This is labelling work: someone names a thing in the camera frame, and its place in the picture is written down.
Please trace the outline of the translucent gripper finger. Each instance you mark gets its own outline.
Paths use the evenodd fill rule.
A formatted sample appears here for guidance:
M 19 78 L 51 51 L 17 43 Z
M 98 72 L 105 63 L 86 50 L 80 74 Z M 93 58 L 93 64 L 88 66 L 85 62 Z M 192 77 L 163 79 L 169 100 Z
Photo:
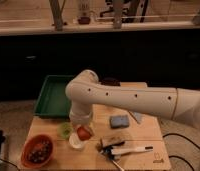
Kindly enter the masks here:
M 90 125 L 85 125 L 84 129 L 90 134 L 90 136 L 94 136 L 93 129 L 90 127 Z

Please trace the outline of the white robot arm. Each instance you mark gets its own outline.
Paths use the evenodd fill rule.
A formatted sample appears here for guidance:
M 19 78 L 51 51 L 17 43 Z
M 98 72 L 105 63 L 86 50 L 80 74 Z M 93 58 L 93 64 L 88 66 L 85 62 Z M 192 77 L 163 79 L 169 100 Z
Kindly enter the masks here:
M 92 70 L 83 70 L 66 86 L 73 125 L 88 125 L 93 105 L 107 105 L 162 117 L 200 130 L 200 91 L 164 87 L 107 86 Z

